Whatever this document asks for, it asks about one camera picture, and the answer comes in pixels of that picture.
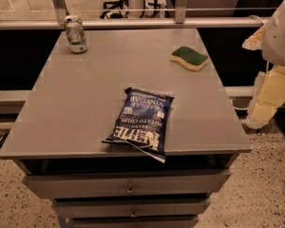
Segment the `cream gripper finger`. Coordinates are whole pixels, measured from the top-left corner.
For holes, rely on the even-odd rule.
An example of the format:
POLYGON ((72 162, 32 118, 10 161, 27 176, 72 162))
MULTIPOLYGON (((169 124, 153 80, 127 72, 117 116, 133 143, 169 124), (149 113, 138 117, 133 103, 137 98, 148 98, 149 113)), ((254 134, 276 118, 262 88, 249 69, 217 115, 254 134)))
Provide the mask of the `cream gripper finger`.
POLYGON ((262 26, 256 32, 254 32, 243 42, 242 47, 248 50, 261 50, 264 29, 265 27, 262 26))
POLYGON ((250 128, 260 129, 269 123, 277 109, 285 103, 285 66, 274 65, 267 73, 259 73, 254 91, 246 124, 250 128))

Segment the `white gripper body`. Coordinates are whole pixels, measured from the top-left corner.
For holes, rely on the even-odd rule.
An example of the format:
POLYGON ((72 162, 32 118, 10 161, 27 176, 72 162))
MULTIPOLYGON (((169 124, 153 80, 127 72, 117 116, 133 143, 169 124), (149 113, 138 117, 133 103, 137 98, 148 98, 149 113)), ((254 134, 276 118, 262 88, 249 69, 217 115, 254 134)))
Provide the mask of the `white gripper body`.
POLYGON ((262 57, 272 64, 285 66, 285 0, 265 24, 262 57))

